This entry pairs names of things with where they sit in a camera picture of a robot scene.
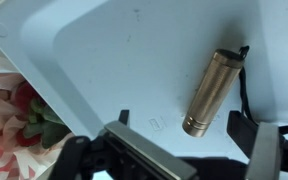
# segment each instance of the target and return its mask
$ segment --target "cylindrical metal bottle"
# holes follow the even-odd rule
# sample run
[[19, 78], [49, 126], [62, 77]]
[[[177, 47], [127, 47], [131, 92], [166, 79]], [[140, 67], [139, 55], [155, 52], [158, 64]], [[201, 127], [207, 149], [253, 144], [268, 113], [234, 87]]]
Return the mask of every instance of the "cylindrical metal bottle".
[[244, 64], [239, 54], [218, 49], [183, 122], [184, 131], [202, 137]]

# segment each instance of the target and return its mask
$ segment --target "gold metal cylinder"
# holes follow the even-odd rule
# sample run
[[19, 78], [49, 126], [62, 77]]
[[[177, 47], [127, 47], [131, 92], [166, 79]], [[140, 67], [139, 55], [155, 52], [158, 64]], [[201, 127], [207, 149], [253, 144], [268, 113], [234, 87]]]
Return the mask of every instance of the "gold metal cylinder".
[[183, 122], [184, 131], [202, 137], [228, 94], [244, 64], [244, 59], [231, 51], [218, 49]]

